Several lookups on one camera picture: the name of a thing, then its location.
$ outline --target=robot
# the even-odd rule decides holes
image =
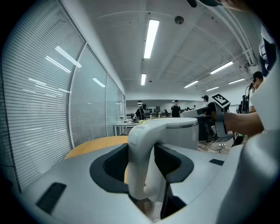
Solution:
[[[264,199],[280,174],[280,117],[262,109],[272,102],[280,109],[274,94],[279,72],[277,64],[251,99],[265,131],[246,145],[233,147],[228,155],[196,150],[199,139],[206,139],[199,136],[206,132],[202,127],[213,130],[208,115],[201,115],[204,110],[217,112],[211,138],[231,138],[223,128],[227,103],[212,102],[207,108],[182,113],[183,118],[138,125],[131,130],[128,144],[64,160],[18,199],[42,223],[148,224],[152,221],[134,204],[145,198],[163,202],[159,222],[163,224],[249,221],[267,206]],[[128,184],[124,183],[126,167]]]

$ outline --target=desk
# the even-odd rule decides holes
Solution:
[[[98,138],[95,140],[85,142],[81,145],[78,145],[66,155],[65,159],[69,159],[74,156],[89,153],[113,145],[124,144],[127,142],[128,142],[128,136],[112,136],[112,137]]]
[[[117,128],[123,128],[125,127],[127,129],[127,127],[134,127],[139,125],[139,123],[123,123],[121,121],[117,122],[116,124],[113,125],[113,127],[115,128],[115,136],[117,136]]]

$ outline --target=window blinds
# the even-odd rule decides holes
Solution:
[[[74,146],[107,137],[106,80],[107,72],[88,46],[84,49],[73,77],[70,93],[70,121]]]
[[[2,72],[15,166],[24,189],[64,159],[70,80],[85,40],[55,0],[37,1],[2,51]]]
[[[108,75],[107,95],[106,95],[106,115],[107,115],[108,136],[114,136],[113,125],[118,122],[117,91],[118,91],[118,86],[116,85],[114,80]]]

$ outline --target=office room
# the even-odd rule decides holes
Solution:
[[[3,218],[272,221],[274,4],[28,0],[2,14]]]

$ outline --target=man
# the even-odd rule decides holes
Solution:
[[[209,97],[207,95],[205,95],[205,96],[202,96],[201,98],[203,99],[202,107],[207,107],[208,106]]]
[[[136,119],[136,117],[137,117],[139,120],[146,120],[146,118],[145,118],[145,116],[144,116],[146,106],[147,106],[147,105],[143,103],[143,104],[137,109],[137,111],[136,111],[135,114],[134,114],[134,119]]]
[[[253,74],[253,81],[252,81],[252,83],[250,85],[249,94],[248,94],[248,98],[249,98],[249,113],[256,112],[252,102],[250,101],[250,97],[259,88],[259,86],[261,85],[262,82],[263,82],[263,75],[262,75],[262,73],[261,72],[255,72]]]
[[[178,100],[174,101],[174,106],[171,107],[170,117],[180,117],[181,108],[178,106]]]

